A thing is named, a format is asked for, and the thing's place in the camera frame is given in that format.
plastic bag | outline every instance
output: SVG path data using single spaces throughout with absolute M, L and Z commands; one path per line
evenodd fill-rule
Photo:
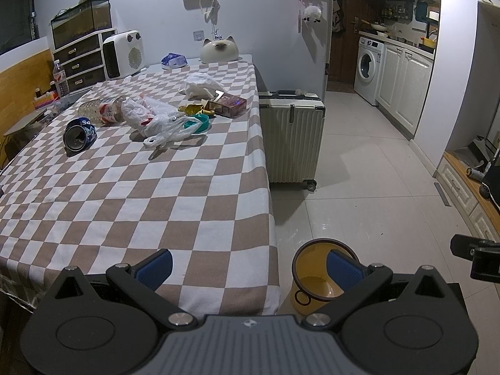
M 188 99 L 211 99 L 214 98 L 216 90 L 225 91 L 209 74 L 194 72 L 184 80 L 181 93 L 184 93 Z
M 184 128 L 186 121 L 193 121 L 195 124 Z M 175 115 L 159 114 L 144 129 L 148 137 L 144 140 L 146 148 L 162 149 L 167 143 L 182 141 L 193 134 L 202 121 L 196 117 L 176 117 Z
M 150 110 L 132 100 L 130 97 L 127 97 L 126 100 L 122 102 L 122 114 L 127 125 L 135 128 L 142 135 L 144 135 L 143 132 L 146 128 L 143 122 L 151 120 L 154 117 L 154 114 Z
M 151 111 L 154 115 L 158 114 L 174 114 L 179 112 L 177 107 L 169 103 L 164 103 L 163 101 L 156 100 L 151 97 L 143 96 L 141 94 L 141 99 L 139 100 L 139 104 L 146 107 L 149 111 Z

sheep plush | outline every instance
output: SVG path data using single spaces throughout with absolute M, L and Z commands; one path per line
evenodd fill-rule
M 321 8 L 316 5 L 309 5 L 304 10 L 304 21 L 314 20 L 314 22 L 321 22 Z

tile floor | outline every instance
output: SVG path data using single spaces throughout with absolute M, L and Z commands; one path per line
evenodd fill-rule
M 357 94 L 327 92 L 327 115 L 316 192 L 293 185 L 271 188 L 277 225 L 282 312 L 289 312 L 291 263 L 313 238 L 335 238 L 361 263 L 381 262 L 394 272 L 432 264 L 459 282 L 479 351 L 469 374 L 500 374 L 500 300 L 494 285 L 469 277 L 471 264 L 454 257 L 449 241 L 470 235 L 454 206 L 446 207 L 408 141 Z

checkered tablecloth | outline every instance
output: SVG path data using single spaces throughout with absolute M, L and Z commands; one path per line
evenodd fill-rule
M 92 98 L 144 94 L 180 105 L 188 72 L 209 73 L 246 98 L 249 112 L 217 117 L 206 134 L 147 150 L 127 125 L 97 128 L 68 157 L 67 123 Z M 58 273 L 104 273 L 160 248 L 173 272 L 157 293 L 198 317 L 273 314 L 278 253 L 254 68 L 244 61 L 141 74 L 95 86 L 58 116 L 4 171 L 0 289 L 36 307 Z

white suitcase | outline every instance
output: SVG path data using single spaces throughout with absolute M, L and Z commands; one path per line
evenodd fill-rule
M 301 183 L 316 190 L 316 167 L 326 109 L 318 96 L 294 91 L 259 93 L 269 182 Z

